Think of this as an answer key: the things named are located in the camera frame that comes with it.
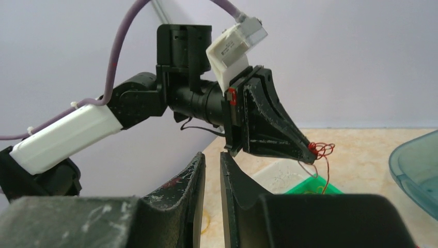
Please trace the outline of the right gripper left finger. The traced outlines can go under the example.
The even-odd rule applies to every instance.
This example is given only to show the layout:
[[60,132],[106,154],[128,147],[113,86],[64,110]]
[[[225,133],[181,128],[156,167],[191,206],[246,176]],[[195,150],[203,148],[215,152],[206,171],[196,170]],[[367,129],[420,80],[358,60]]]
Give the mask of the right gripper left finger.
[[28,196],[1,214],[1,247],[199,247],[203,153],[145,197]]

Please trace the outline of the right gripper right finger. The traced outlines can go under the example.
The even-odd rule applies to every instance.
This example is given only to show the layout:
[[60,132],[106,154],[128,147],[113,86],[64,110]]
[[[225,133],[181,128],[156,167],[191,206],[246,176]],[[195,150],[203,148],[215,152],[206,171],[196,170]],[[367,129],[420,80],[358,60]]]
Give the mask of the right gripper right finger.
[[220,155],[225,247],[415,247],[375,194],[273,194]]

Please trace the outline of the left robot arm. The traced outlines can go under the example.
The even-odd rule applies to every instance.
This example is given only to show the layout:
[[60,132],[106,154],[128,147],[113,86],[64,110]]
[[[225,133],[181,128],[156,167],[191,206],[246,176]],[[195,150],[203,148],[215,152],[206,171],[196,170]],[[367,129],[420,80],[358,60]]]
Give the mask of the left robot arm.
[[168,108],[183,129],[194,118],[222,127],[231,156],[314,163],[317,154],[280,103],[272,71],[248,63],[246,53],[267,36],[261,24],[235,24],[215,40],[211,32],[208,25],[159,26],[155,73],[121,83],[103,105],[73,104],[66,116],[1,151],[2,193],[9,201],[78,195],[73,154]]

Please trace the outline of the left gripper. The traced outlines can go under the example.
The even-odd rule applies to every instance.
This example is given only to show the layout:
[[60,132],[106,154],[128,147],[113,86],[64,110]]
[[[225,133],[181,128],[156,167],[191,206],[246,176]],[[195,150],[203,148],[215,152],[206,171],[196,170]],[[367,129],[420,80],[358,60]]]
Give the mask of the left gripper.
[[222,101],[225,149],[233,157],[244,151],[313,164],[316,155],[308,148],[309,140],[276,113],[268,93],[272,85],[272,70],[263,66],[248,67],[232,80]]

